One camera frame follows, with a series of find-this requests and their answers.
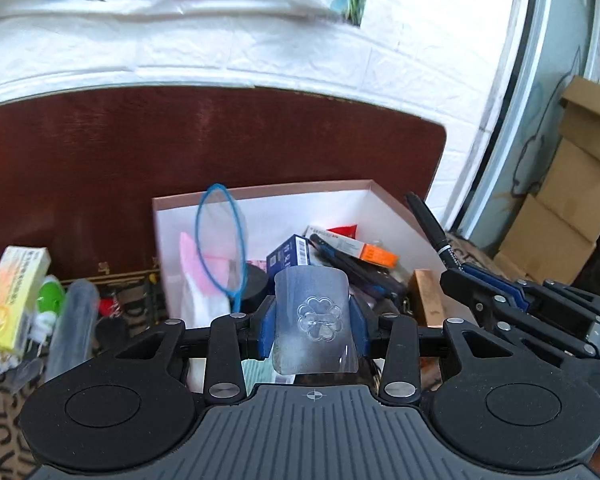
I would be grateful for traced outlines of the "mint green tissue packet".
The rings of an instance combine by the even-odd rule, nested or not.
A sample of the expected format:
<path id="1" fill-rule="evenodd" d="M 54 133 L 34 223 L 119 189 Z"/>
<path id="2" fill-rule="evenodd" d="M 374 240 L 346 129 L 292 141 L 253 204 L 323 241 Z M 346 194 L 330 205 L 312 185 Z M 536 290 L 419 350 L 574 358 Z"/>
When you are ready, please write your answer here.
<path id="1" fill-rule="evenodd" d="M 242 374 L 248 396 L 256 385 L 292 385 L 294 375 L 282 375 L 276 372 L 272 360 L 245 360 L 242 361 Z"/>

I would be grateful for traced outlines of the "black marker pen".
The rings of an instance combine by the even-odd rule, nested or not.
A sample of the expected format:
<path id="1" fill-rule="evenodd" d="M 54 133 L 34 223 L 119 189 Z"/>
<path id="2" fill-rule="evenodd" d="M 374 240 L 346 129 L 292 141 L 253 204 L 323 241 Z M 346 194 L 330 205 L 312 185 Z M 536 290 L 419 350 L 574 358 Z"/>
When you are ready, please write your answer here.
<path id="1" fill-rule="evenodd" d="M 415 193 L 408 192 L 405 195 L 407 207 L 424 232 L 432 248 L 447 269 L 460 270 L 462 265 L 456 258 L 451 243 L 446 237 L 444 229 L 440 226 L 436 217 L 432 214 L 426 203 Z"/>

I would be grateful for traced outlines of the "black tape roll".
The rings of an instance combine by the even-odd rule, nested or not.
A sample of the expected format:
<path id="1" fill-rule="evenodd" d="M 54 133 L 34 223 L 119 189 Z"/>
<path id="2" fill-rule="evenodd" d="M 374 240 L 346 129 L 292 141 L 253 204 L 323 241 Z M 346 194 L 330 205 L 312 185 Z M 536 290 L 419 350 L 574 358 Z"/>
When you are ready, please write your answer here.
<path id="1" fill-rule="evenodd" d="M 268 296 L 268 274 L 251 263 L 246 265 L 246 284 L 242 291 L 240 310 L 245 314 L 253 313 Z"/>

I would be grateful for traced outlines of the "stacked brown cardboard boxes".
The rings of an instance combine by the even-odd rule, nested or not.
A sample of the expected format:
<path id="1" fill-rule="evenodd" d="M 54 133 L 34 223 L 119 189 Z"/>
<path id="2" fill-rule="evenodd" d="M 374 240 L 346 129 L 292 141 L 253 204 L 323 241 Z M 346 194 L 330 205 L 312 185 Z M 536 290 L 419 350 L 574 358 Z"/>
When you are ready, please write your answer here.
<path id="1" fill-rule="evenodd" d="M 600 84 L 574 78 L 562 102 L 562 140 L 540 192 L 524 200 L 494 258 L 514 280 L 570 284 L 600 237 Z"/>

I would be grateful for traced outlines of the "pink cloth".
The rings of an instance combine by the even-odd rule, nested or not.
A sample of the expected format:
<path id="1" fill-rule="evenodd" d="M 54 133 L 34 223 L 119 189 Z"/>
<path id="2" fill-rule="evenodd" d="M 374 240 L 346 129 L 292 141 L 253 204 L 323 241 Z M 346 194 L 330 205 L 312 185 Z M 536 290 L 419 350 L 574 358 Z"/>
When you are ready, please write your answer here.
<path id="1" fill-rule="evenodd" d="M 178 250 L 183 279 L 181 314 L 186 326 L 209 327 L 216 318 L 232 314 L 230 300 L 210 282 L 202 268 L 194 237 L 181 232 Z"/>

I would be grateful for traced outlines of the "tan wooden block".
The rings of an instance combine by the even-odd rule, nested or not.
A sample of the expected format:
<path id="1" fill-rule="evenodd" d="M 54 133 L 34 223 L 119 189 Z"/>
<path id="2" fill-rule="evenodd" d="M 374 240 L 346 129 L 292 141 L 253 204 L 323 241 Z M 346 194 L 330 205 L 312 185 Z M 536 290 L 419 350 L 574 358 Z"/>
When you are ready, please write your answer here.
<path id="1" fill-rule="evenodd" d="M 419 326 L 440 328 L 445 310 L 439 284 L 430 270 L 417 269 L 408 282 L 410 308 Z"/>

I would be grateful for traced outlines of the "brown cardboard storage box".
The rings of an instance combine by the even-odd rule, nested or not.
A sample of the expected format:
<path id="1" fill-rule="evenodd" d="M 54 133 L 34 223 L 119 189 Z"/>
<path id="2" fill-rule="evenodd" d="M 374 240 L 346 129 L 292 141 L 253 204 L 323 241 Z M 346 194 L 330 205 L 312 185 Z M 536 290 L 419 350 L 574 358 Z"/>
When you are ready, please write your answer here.
<path id="1" fill-rule="evenodd" d="M 216 184 L 157 198 L 154 213 L 168 310 L 189 328 L 257 310 L 247 289 L 262 264 L 274 304 L 257 356 L 272 375 L 356 373 L 365 315 L 410 312 L 417 271 L 442 318 L 469 316 L 442 292 L 442 262 L 413 215 L 370 182 Z"/>

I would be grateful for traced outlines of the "blue rimmed mesh strainer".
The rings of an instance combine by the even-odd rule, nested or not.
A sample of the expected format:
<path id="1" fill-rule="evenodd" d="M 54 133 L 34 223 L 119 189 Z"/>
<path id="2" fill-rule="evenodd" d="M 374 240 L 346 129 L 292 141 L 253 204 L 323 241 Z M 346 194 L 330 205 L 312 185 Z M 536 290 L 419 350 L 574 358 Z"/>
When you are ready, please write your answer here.
<path id="1" fill-rule="evenodd" d="M 210 282 L 240 311 L 247 284 L 246 228 L 230 191 L 215 183 L 204 191 L 196 212 L 194 240 Z"/>

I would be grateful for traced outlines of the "blue small carton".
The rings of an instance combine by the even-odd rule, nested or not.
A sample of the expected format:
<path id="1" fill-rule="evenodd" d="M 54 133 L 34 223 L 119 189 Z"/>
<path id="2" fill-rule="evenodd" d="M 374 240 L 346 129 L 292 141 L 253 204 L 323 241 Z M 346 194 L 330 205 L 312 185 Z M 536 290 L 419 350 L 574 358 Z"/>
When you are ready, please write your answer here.
<path id="1" fill-rule="evenodd" d="M 266 257 L 266 273 L 270 278 L 291 266 L 311 264 L 308 240 L 294 234 L 280 244 Z"/>

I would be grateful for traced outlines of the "translucent grey toothbrush case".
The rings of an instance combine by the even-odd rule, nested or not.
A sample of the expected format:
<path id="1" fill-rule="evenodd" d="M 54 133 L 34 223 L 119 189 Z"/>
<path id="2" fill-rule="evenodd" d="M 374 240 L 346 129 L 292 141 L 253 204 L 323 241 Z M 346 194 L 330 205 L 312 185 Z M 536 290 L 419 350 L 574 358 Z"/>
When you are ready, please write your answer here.
<path id="1" fill-rule="evenodd" d="M 72 370 L 92 355 L 92 337 L 98 315 L 99 292 L 90 281 L 73 282 L 56 324 L 48 352 L 44 382 Z"/>

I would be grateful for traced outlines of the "green white bottle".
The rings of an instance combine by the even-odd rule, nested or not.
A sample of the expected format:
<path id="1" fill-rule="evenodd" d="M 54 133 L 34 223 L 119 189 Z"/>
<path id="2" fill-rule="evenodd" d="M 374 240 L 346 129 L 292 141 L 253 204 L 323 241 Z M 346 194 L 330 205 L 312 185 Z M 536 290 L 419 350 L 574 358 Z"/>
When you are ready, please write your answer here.
<path id="1" fill-rule="evenodd" d="M 46 344 L 53 335 L 65 296 L 65 289 L 58 278 L 47 275 L 38 291 L 35 316 L 30 329 L 30 338 L 36 344 Z"/>

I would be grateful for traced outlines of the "dark brown wooden headboard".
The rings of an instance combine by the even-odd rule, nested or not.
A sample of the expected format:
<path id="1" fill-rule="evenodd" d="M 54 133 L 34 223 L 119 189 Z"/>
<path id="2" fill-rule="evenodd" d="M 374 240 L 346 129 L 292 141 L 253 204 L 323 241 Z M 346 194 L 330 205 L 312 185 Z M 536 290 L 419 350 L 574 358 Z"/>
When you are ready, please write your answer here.
<path id="1" fill-rule="evenodd" d="M 436 122 L 277 89 L 126 87 L 0 105 L 0 257 L 44 247 L 61 278 L 145 271 L 151 202 L 292 182 L 372 180 L 426 195 L 446 141 Z"/>

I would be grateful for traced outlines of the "yellow green medicine box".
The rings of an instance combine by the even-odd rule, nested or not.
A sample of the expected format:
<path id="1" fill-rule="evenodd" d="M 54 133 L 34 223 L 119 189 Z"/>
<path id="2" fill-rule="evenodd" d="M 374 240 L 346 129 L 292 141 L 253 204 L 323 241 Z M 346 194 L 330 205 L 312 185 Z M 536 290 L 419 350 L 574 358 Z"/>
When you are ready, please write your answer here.
<path id="1" fill-rule="evenodd" d="M 46 248 L 8 246 L 0 260 L 0 351 L 26 351 L 38 291 L 50 266 Z"/>

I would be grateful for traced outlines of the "letter patterned beige cloth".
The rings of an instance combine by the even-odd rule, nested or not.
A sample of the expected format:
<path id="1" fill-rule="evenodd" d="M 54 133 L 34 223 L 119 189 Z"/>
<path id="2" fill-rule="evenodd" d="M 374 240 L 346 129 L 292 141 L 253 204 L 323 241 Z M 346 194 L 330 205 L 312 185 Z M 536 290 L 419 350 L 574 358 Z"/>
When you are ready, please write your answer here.
<path id="1" fill-rule="evenodd" d="M 116 295 L 122 305 L 123 317 L 129 324 L 130 337 L 135 336 L 166 318 L 160 273 L 157 270 L 120 275 L 117 278 L 95 278 L 100 300 Z M 92 355 L 98 356 L 95 336 Z M 13 393 L 8 376 L 0 376 L 0 479 L 23 479 L 35 467 L 27 441 L 19 426 L 19 415 L 24 401 L 43 385 L 38 375 Z"/>

